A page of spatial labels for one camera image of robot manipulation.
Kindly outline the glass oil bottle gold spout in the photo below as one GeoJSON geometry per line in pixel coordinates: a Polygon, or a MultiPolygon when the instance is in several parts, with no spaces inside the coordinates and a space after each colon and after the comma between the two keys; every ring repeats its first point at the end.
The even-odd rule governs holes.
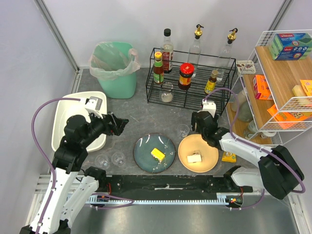
{"type": "Polygon", "coordinates": [[[194,67],[193,76],[196,75],[197,66],[199,63],[199,58],[200,58],[200,53],[201,53],[200,38],[203,34],[202,28],[204,28],[202,25],[200,24],[196,25],[196,30],[194,32],[195,38],[194,38],[192,45],[190,46],[189,54],[188,54],[187,62],[192,64],[194,67]]]}

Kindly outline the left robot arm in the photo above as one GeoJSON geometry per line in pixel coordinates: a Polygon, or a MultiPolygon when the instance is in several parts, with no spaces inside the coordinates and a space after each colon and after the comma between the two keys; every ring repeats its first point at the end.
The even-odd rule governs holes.
{"type": "Polygon", "coordinates": [[[97,117],[90,114],[90,122],[82,115],[68,118],[59,148],[52,162],[52,176],[43,203],[30,225],[22,227],[22,234],[68,234],[87,199],[106,186],[106,172],[96,167],[86,169],[78,188],[68,193],[88,156],[87,147],[101,134],[119,136],[128,119],[109,112],[97,117]]]}

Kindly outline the blue ceramic plate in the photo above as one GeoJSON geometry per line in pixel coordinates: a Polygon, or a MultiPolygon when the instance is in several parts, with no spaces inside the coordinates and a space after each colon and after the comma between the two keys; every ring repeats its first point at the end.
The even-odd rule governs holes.
{"type": "Polygon", "coordinates": [[[148,173],[161,173],[171,167],[175,160],[176,148],[167,136],[160,133],[150,133],[141,137],[134,146],[134,160],[137,166],[148,173]],[[151,151],[157,148],[165,154],[160,163],[153,158],[151,151]]]}

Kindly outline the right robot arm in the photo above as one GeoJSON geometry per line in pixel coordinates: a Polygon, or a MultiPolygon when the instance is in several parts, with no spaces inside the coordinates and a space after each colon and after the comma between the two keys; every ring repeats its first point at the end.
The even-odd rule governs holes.
{"type": "Polygon", "coordinates": [[[208,111],[193,112],[191,125],[209,146],[234,153],[255,165],[259,169],[260,186],[273,197],[281,200],[289,193],[306,191],[304,175],[286,147],[271,148],[243,139],[229,129],[219,127],[217,117],[208,111]]]}

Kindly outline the sauce bottle yellow cap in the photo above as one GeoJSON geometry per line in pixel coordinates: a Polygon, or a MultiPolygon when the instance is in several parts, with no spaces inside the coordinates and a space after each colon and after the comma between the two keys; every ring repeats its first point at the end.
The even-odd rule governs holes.
{"type": "Polygon", "coordinates": [[[162,84],[164,81],[162,53],[160,51],[157,51],[155,52],[154,57],[155,57],[153,66],[154,82],[156,84],[162,84]]]}

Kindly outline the glass jar with white powder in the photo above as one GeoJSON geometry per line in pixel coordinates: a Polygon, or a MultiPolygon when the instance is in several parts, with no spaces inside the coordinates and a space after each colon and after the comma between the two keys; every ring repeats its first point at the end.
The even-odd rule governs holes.
{"type": "Polygon", "coordinates": [[[159,97],[162,102],[168,103],[173,100],[174,86],[170,82],[163,82],[159,91],[159,97]]]}

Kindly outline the chili sauce jar red lid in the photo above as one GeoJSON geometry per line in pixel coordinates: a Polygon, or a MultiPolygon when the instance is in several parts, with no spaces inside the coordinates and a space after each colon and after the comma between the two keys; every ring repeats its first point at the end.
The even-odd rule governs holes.
{"type": "Polygon", "coordinates": [[[178,86],[181,90],[191,87],[191,79],[194,74],[194,66],[191,63],[183,63],[180,66],[178,86]]]}

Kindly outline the small yellow label bottle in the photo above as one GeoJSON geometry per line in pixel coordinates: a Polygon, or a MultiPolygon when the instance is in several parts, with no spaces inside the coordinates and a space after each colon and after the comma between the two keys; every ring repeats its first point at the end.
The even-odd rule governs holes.
{"type": "Polygon", "coordinates": [[[210,94],[215,89],[215,84],[217,81],[218,71],[212,70],[211,76],[209,77],[207,84],[205,86],[204,92],[210,94]]]}

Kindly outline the beige round plate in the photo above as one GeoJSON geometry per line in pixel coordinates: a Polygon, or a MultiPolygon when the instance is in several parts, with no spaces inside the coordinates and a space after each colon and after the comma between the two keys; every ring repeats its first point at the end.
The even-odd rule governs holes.
{"type": "Polygon", "coordinates": [[[219,152],[217,148],[209,146],[201,134],[193,134],[180,142],[178,157],[188,170],[195,173],[205,173],[215,167],[219,152]]]}

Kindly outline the dark vinegar bottle black cap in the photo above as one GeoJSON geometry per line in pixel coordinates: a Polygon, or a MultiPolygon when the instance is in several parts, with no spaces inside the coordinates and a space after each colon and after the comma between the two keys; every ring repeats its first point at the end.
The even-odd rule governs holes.
{"type": "Polygon", "coordinates": [[[174,46],[171,42],[171,29],[164,29],[164,40],[160,47],[162,53],[164,73],[170,73],[173,68],[173,52],[174,46]]]}

